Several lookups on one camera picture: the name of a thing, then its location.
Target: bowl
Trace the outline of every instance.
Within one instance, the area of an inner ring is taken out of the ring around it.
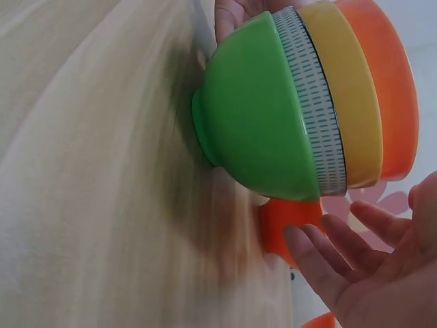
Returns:
[[[283,8],[272,16],[296,84],[320,194],[344,195],[347,180],[343,145],[333,100],[315,47],[293,7]]]
[[[373,0],[337,0],[369,64],[380,106],[384,160],[381,179],[410,172],[419,141],[419,109],[410,64],[393,24]]]
[[[348,187],[375,185],[382,171],[378,98],[364,52],[340,9],[322,0],[299,9],[322,63],[339,121]]]
[[[320,202],[269,200],[259,207],[264,251],[280,256],[291,267],[297,268],[283,238],[283,230],[290,224],[296,227],[312,224],[324,231],[321,219]]]
[[[266,197],[318,201],[318,177],[298,94],[273,17],[230,35],[208,62],[192,103],[214,166]]]

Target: dotted pattern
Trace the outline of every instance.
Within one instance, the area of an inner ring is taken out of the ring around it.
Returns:
[[[273,19],[298,91],[320,193],[344,195],[347,178],[343,145],[318,54],[296,10],[286,7],[273,14]]]

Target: yellow bowl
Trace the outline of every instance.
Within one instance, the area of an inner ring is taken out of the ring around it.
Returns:
[[[317,49],[337,110],[348,186],[372,186],[382,171],[382,126],[364,52],[334,3],[323,0],[301,8],[299,14]]]

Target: fingers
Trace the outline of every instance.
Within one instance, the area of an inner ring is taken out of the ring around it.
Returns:
[[[391,247],[396,247],[411,227],[411,220],[398,219],[391,213],[366,202],[354,202],[350,211],[362,224]]]
[[[299,9],[305,5],[310,5],[317,2],[317,0],[276,0],[268,2],[269,10],[271,12],[277,12],[282,8],[292,5],[294,8]]]
[[[336,312],[338,300],[349,286],[347,280],[334,271],[301,229],[290,226],[285,229],[284,236],[288,249],[308,284],[326,306]]]
[[[413,194],[412,224],[419,249],[424,254],[437,255],[437,172],[429,175]]]
[[[371,275],[386,258],[387,253],[372,249],[338,217],[324,215],[322,223],[335,248],[339,250],[353,269]]]
[[[418,185],[416,184],[415,186],[413,186],[413,188],[411,188],[410,192],[408,193],[408,205],[411,209],[413,209],[414,207],[414,199],[417,195],[417,188]]]
[[[244,9],[234,0],[216,0],[215,30],[217,43],[222,43],[243,23]]]
[[[314,225],[304,225],[301,227],[301,230],[308,236],[314,247],[339,275],[345,277],[349,282],[358,281],[358,276],[319,229]]]

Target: orange plastic object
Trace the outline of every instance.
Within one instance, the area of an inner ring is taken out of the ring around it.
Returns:
[[[305,323],[302,328],[335,328],[335,317],[332,313],[326,313],[319,316],[308,323]]]
[[[384,161],[382,180],[401,180],[410,172],[419,141],[416,87],[405,48],[373,0],[337,0],[364,51],[381,111]]]
[[[281,256],[294,268],[296,263],[290,256],[282,231],[289,225],[301,227],[305,224],[313,224],[323,231],[320,202],[269,200],[260,207],[259,216],[265,251]]]

